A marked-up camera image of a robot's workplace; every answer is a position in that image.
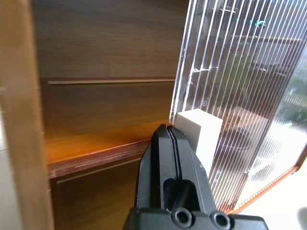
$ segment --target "wood grain panel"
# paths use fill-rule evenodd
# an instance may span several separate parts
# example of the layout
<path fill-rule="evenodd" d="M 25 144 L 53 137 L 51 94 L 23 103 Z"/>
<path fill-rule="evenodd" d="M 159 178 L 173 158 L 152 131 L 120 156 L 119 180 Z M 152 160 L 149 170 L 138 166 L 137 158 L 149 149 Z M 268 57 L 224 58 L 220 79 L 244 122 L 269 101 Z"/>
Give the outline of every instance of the wood grain panel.
<path fill-rule="evenodd" d="M 188 0 L 34 0 L 40 76 L 172 77 Z"/>
<path fill-rule="evenodd" d="M 140 157 L 148 142 L 138 142 L 168 122 L 172 90 L 173 82 L 42 83 L 50 177 Z"/>
<path fill-rule="evenodd" d="M 58 184 L 70 229 L 121 230 L 133 206 L 138 168 L 139 161 Z"/>
<path fill-rule="evenodd" d="M 85 84 L 131 84 L 131 83 L 162 83 L 175 82 L 174 77 L 170 78 L 135 78 L 135 77 L 100 77 L 100 78 L 49 78 L 47 79 L 50 85 L 85 85 Z"/>
<path fill-rule="evenodd" d="M 66 206 L 63 200 L 61 187 L 58 186 L 56 179 L 51 179 L 49 182 L 51 187 L 55 230 L 71 230 L 70 223 L 67 219 Z"/>
<path fill-rule="evenodd" d="M 0 102 L 23 229 L 52 230 L 36 67 L 30 2 L 1 0 Z"/>

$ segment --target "white block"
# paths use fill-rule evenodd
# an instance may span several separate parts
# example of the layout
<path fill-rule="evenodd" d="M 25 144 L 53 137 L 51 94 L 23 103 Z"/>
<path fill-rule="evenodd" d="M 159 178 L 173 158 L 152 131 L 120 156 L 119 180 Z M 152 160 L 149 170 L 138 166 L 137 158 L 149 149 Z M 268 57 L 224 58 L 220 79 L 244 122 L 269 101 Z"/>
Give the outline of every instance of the white block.
<path fill-rule="evenodd" d="M 193 109 L 178 113 L 174 125 L 186 135 L 209 176 L 222 119 L 201 109 Z"/>

